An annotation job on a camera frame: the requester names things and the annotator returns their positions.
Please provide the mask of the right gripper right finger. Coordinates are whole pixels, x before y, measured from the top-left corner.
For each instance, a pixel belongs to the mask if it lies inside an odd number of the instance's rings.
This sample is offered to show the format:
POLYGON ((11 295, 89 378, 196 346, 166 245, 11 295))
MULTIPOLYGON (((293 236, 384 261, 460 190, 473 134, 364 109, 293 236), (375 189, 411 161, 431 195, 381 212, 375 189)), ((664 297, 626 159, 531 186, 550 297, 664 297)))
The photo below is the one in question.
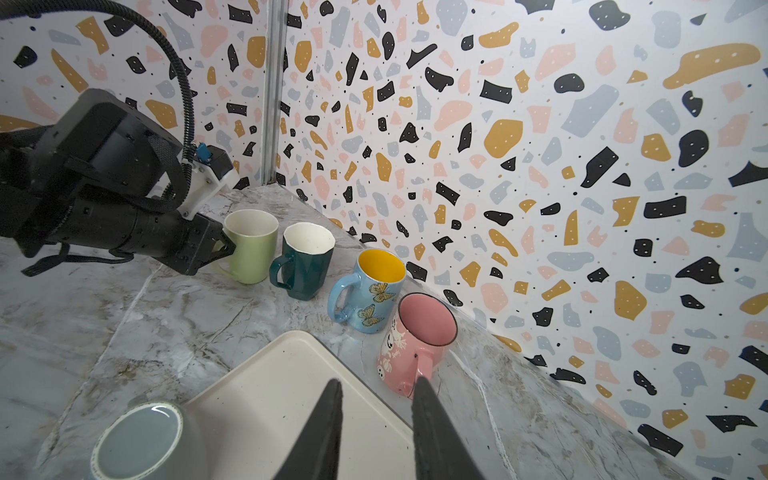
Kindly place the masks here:
POLYGON ((424 376, 414 386, 412 420, 417 479, 484 479, 424 376))

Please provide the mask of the pink glass mug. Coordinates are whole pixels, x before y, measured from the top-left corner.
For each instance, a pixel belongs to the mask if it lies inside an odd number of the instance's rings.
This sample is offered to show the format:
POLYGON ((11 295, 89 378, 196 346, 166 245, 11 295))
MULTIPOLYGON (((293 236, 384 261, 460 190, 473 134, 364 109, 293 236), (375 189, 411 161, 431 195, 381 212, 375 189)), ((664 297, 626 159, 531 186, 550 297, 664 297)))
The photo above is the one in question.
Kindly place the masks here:
POLYGON ((411 398, 417 380, 431 379, 457 336, 457 320, 446 304, 426 293, 405 295, 381 345, 380 379, 392 391, 411 398))

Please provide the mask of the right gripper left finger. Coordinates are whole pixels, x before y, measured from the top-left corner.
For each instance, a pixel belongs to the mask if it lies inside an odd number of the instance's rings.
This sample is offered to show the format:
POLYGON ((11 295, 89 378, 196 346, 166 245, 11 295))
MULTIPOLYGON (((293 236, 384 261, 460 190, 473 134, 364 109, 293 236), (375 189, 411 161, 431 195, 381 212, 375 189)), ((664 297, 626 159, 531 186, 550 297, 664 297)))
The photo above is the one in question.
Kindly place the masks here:
POLYGON ((337 478, 343 424, 342 405, 341 382, 331 379, 283 465, 273 477, 274 480, 337 478))

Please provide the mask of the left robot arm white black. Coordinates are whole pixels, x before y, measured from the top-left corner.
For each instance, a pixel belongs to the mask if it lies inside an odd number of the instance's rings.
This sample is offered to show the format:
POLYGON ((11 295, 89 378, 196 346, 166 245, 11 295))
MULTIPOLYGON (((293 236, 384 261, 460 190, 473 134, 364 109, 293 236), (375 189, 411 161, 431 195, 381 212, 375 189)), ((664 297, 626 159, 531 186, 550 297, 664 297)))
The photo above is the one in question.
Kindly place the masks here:
POLYGON ((25 275, 138 255, 183 275, 231 256, 223 225, 201 212, 236 183, 228 154, 181 142, 134 107, 85 91, 54 124, 1 136, 1 234, 31 260, 25 275))

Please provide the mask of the dark green mug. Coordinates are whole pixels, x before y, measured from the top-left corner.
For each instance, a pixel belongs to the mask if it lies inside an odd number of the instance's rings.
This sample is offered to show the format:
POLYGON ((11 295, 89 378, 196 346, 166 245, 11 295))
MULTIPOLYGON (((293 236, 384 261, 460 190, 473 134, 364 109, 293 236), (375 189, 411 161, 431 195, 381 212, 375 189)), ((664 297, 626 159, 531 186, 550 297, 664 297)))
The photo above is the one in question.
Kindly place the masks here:
POLYGON ((321 225, 290 225, 283 233, 282 254, 269 268, 271 284, 291 298, 311 300, 324 284, 335 245, 334 235, 321 225))

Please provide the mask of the light blue yellow-inside mug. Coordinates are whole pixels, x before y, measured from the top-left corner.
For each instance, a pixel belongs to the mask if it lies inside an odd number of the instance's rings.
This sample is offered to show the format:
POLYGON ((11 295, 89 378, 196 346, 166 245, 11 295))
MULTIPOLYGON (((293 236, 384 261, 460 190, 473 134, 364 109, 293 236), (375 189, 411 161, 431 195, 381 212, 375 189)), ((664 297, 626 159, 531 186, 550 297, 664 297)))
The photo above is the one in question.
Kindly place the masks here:
POLYGON ((353 272, 331 289, 328 315, 336 323, 374 334, 386 327, 406 279, 402 261, 386 250, 367 249, 353 272))

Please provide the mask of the grey handleless cup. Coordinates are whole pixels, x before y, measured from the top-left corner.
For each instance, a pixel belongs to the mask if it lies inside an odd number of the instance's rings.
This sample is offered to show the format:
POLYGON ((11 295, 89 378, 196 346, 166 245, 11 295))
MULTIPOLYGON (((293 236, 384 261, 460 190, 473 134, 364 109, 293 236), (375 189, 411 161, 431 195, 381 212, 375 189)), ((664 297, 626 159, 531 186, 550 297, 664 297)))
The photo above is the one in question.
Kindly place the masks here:
POLYGON ((181 406, 153 401, 122 413, 90 455, 88 479, 207 479, 199 422, 181 406))

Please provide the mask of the light green mug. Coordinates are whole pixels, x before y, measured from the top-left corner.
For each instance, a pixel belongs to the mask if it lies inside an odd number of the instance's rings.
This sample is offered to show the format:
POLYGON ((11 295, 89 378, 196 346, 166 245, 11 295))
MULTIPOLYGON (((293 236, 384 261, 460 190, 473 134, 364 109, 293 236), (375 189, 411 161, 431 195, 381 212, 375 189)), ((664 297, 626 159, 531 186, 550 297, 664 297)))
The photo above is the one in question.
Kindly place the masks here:
POLYGON ((265 280, 275 258, 278 227, 278 220, 266 211, 243 209, 230 213, 224 220, 224 231, 236 248, 217 263, 219 271, 244 285, 265 280))

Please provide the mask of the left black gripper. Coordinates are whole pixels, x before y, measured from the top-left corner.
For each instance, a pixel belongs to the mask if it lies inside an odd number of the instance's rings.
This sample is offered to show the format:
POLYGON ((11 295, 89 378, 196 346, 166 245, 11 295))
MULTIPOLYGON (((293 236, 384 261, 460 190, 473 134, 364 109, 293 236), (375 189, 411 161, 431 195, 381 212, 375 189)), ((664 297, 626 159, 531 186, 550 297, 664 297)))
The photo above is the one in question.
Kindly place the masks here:
POLYGON ((13 125, 11 237, 36 261, 24 274, 143 255, 194 275, 231 256, 236 244, 220 222, 178 211, 198 146, 183 159, 172 134, 99 89, 86 90, 53 125, 13 125), (74 254, 74 246, 108 254, 74 254))

